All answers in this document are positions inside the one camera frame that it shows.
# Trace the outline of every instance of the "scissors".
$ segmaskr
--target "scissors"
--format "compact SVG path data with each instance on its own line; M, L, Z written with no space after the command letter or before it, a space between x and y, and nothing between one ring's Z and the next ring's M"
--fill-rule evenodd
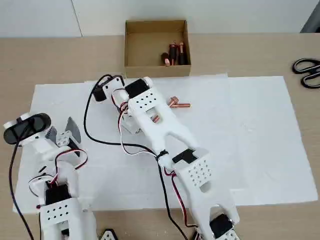
M313 65L308 66L306 68L299 69L298 65L300 63L311 63ZM310 73L309 75L306 75L301 79L301 84L305 88L307 88L307 89L319 89L320 88L320 83L319 84L309 84L308 83L309 80L315 79L316 77L320 76L320 60L317 60L315 58L301 58L301 59L297 60L292 65L292 71L295 74Z

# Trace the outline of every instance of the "open cardboard box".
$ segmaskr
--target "open cardboard box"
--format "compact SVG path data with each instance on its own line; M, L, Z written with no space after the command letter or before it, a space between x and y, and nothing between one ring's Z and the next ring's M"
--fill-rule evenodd
M165 66L161 54L183 42L189 65ZM189 76L191 56L185 20L126 21L124 68L127 78Z

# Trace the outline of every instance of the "white foam sheet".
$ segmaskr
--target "white foam sheet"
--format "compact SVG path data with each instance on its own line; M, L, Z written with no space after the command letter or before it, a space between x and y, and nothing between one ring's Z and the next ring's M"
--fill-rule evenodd
M282 77L190 76L159 78L154 83L166 98L177 96L182 103L192 103L192 108L174 112L214 153L221 184L231 190L237 205L318 199ZM89 155L86 167L78 170L82 204L97 211L164 208L154 159L143 154L127 156L120 147L98 144L85 135L83 115L92 86L92 82L36 85L31 106L33 112L50 115L58 131L64 130L69 116L79 125ZM88 131L97 139L118 142L117 118L118 112L110 102L92 100ZM130 135L124 131L123 138L148 145L143 133ZM168 138L168 149L179 152L183 146ZM29 192L28 180L38 171L38 159L32 147L24 147L16 187L24 213L36 212L37 198ZM170 206L178 208L171 181L164 179Z
M230 77L239 160L252 196L241 205L316 201L318 193L282 76Z

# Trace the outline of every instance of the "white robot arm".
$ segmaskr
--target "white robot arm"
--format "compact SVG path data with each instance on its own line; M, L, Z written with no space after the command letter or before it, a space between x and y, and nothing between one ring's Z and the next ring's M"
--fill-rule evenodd
M234 231L234 225L240 220L237 209L230 191L217 179L218 170L213 167L214 161L219 159L199 146L149 77L127 86L121 76L110 79L93 93L96 101L111 99L120 112L120 124L132 134L142 130L150 140L158 164L172 171L169 176L175 174L182 183L200 237L204 240L238 239ZM160 116L160 121L154 122L156 115ZM186 149L171 156L166 150L167 135L183 142Z
M76 169L87 161L81 149L81 136L72 118L61 134L45 113L25 113L4 125L4 140L19 147L32 145L39 153L41 166L29 181L30 191L38 197L40 223L45 240L97 240L96 219L78 201Z

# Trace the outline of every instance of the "wooden table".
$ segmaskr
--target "wooden table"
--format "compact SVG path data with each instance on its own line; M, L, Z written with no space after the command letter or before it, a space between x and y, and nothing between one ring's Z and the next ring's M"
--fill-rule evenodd
M291 72L291 64L302 57L319 58L320 34L190 34L189 41L192 75L284 76L319 187L320 90L303 88L301 76ZM105 73L121 73L123 66L122 36L0 39L0 123L28 112L35 84L96 80ZM28 237L19 216L12 213L8 185L12 150L12 146L0 141L0 239L20 240ZM14 164L14 182L19 159L20 154ZM241 221L237 231L243 240L311 240L320 236L319 201L246 206L238 211ZM121 240L182 239L162 209L95 215L98 232L114 228ZM173 217L182 226L179 210L173 210ZM38 239L38 218L35 215L26 218Z

